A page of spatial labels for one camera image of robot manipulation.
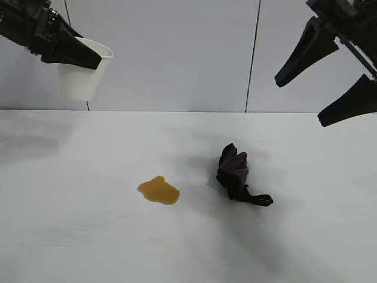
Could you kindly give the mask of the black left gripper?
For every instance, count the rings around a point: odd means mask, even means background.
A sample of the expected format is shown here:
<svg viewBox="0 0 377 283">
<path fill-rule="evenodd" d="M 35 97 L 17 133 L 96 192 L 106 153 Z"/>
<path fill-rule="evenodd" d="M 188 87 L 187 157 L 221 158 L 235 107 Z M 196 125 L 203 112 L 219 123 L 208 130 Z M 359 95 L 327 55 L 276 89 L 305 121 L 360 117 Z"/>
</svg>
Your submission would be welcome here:
<svg viewBox="0 0 377 283">
<path fill-rule="evenodd" d="M 59 20 L 51 1 L 1 1 L 1 36 L 47 64 L 96 70 L 102 60 L 64 19 Z"/>
</svg>

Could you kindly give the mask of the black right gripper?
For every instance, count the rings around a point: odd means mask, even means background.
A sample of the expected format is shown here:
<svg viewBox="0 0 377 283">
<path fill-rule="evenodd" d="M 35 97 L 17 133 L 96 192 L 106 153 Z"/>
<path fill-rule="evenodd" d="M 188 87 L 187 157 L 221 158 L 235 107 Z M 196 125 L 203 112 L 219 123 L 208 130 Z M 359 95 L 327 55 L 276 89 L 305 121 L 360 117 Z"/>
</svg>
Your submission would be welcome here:
<svg viewBox="0 0 377 283">
<path fill-rule="evenodd" d="M 311 65 L 339 49 L 335 38 L 376 79 L 376 1 L 320 1 L 319 18 L 308 20 L 292 54 L 275 75 L 284 87 Z M 376 113 L 376 80 L 366 75 L 318 114 L 323 127 Z"/>
</svg>

